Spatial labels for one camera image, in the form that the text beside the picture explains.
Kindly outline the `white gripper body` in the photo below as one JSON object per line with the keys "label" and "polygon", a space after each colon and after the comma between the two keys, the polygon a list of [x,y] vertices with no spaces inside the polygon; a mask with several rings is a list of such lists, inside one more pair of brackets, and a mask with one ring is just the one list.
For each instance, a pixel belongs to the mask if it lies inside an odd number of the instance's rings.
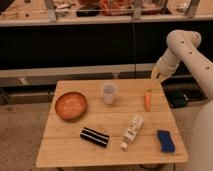
{"label": "white gripper body", "polygon": [[179,66],[179,61],[172,56],[162,56],[157,61],[157,68],[161,75],[165,77],[170,77],[172,74],[175,73]]}

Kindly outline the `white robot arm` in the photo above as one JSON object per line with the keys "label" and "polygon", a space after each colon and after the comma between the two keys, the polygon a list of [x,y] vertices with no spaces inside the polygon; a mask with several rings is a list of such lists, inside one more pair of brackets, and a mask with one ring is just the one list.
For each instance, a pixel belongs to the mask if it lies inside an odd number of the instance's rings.
{"label": "white robot arm", "polygon": [[195,119],[185,171],[213,171],[213,62],[197,50],[201,40],[196,31],[171,31],[151,73],[151,79],[161,83],[183,62],[208,99]]}

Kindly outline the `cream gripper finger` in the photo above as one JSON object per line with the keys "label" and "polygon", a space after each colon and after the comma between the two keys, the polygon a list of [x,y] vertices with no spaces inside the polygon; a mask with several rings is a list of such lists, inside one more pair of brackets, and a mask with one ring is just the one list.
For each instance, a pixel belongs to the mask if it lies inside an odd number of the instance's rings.
{"label": "cream gripper finger", "polygon": [[152,72],[151,72],[151,79],[154,80],[154,79],[157,79],[158,78],[158,74],[159,74],[159,69],[158,67],[155,65],[152,69]]}
{"label": "cream gripper finger", "polygon": [[168,79],[168,77],[162,75],[162,74],[158,74],[158,81],[160,83],[164,82],[166,79]]}

